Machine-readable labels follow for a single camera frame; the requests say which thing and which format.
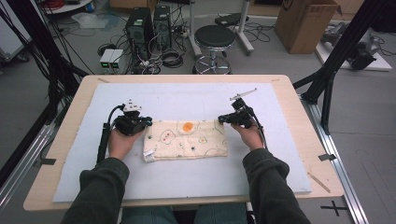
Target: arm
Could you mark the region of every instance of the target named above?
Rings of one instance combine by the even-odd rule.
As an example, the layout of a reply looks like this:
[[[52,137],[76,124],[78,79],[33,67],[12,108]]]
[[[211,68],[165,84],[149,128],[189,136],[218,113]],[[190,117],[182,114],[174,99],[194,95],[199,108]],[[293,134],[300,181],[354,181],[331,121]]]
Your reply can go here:
[[[257,127],[232,126],[250,148],[243,164],[257,223],[310,223],[286,183],[289,166],[264,148]]]
[[[128,167],[121,161],[141,135],[125,136],[117,130],[110,135],[109,158],[79,177],[80,192],[66,211],[62,223],[117,223]]]

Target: round stool seat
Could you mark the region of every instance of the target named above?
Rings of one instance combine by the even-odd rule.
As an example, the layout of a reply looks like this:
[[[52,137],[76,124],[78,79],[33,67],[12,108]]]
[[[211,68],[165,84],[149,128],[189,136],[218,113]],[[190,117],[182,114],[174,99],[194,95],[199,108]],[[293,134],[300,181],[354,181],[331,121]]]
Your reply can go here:
[[[233,31],[219,25],[207,25],[195,32],[195,42],[204,48],[224,49],[235,41]]]

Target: jeans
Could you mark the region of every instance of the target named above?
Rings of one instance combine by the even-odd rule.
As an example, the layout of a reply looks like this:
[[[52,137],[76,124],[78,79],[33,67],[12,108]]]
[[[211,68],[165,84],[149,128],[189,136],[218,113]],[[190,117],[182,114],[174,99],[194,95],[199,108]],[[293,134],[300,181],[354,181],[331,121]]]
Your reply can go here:
[[[132,207],[122,210],[121,224],[177,224],[170,206]],[[194,224],[246,224],[244,203],[200,205]]]

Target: black cross mark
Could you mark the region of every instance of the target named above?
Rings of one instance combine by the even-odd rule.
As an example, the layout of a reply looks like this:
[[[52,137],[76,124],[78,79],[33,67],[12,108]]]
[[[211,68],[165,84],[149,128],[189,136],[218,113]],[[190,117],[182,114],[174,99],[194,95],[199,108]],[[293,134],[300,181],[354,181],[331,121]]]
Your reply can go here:
[[[321,209],[334,209],[335,214],[339,217],[340,214],[338,213],[338,210],[348,210],[347,207],[337,207],[335,206],[335,202],[332,201],[332,206],[321,206]]]

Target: hand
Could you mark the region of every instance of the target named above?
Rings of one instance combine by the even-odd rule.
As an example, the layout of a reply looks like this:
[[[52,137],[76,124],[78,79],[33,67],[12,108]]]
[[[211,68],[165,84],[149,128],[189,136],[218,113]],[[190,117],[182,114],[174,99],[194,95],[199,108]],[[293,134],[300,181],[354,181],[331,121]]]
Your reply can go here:
[[[231,124],[231,127],[241,134],[242,141],[250,148],[250,151],[265,147],[257,126],[252,125],[250,128],[246,129],[239,125]]]
[[[108,157],[117,158],[122,161],[125,155],[131,151],[134,141],[136,141],[142,133],[143,131],[133,136],[127,136],[120,133],[119,130],[113,129],[108,139]]]

